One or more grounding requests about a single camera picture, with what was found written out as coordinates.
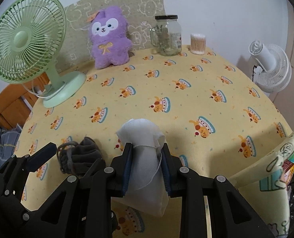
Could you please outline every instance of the orange tag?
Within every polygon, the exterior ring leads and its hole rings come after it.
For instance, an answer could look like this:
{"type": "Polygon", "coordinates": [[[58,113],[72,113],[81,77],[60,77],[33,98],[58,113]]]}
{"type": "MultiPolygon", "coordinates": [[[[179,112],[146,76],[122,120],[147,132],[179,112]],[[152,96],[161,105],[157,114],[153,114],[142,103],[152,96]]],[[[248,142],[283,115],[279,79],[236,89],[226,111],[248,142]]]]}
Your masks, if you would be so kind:
{"type": "Polygon", "coordinates": [[[95,17],[96,17],[96,15],[97,15],[98,13],[99,13],[99,12],[95,12],[94,14],[92,14],[91,16],[89,16],[86,22],[91,22],[92,20],[94,20],[95,17]]]}

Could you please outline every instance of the wooden headboard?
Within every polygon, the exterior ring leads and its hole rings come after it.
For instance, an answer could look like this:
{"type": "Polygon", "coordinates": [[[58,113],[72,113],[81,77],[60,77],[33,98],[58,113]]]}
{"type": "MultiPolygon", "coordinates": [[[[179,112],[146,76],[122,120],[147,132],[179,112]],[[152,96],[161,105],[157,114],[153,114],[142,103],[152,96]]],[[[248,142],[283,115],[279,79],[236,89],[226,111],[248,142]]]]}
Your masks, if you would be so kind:
{"type": "MultiPolygon", "coordinates": [[[[49,78],[45,73],[33,80],[33,85],[41,91],[48,83],[49,78]]],[[[25,86],[32,89],[32,82],[25,83],[25,86]]],[[[21,97],[27,99],[32,107],[38,99],[35,95],[27,92],[20,84],[9,84],[0,93],[0,127],[9,130],[15,128],[17,123],[23,127],[30,114],[30,109],[21,97]]]]}

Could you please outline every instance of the white cloth pouch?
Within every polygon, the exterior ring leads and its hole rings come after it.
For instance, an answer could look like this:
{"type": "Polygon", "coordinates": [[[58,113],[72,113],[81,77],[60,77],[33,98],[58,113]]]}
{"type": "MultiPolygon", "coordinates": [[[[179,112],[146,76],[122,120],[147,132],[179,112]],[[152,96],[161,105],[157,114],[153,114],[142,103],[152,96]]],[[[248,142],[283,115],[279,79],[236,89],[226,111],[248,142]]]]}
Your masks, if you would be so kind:
{"type": "Polygon", "coordinates": [[[133,162],[128,190],[114,200],[150,215],[161,217],[168,204],[168,194],[161,170],[161,149],[165,136],[147,119],[131,119],[116,132],[121,143],[132,143],[133,162]]]}

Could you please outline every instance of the table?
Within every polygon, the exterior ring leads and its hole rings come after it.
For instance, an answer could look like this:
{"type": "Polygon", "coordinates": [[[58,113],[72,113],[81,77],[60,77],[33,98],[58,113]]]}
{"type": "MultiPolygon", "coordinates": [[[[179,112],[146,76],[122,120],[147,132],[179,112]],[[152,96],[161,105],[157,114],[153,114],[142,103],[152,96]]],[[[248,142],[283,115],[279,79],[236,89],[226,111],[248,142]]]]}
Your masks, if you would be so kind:
{"type": "MultiPolygon", "coordinates": [[[[55,108],[44,108],[39,99],[15,154],[33,154],[49,142],[80,142],[87,135],[109,164],[123,148],[116,131],[131,118],[157,124],[170,152],[208,177],[230,177],[291,133],[273,103],[238,68],[209,48],[201,56],[183,46],[173,57],[138,50],[126,65],[91,68],[80,90],[55,108]]],[[[66,177],[53,157],[29,175],[22,204],[38,209],[66,177]]],[[[181,199],[170,199],[162,218],[116,202],[112,209],[119,220],[114,237],[179,237],[181,199]]]]}

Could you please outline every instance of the gray plaid fabric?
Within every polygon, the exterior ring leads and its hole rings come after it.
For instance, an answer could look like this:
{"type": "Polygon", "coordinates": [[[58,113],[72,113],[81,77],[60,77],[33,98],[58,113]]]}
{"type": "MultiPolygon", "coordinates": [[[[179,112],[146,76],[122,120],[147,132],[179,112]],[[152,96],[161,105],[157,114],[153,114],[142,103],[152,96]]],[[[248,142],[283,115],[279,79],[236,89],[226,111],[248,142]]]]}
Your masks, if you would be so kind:
{"type": "Polygon", "coordinates": [[[10,131],[0,129],[0,167],[12,156],[20,133],[20,128],[10,131]]]}

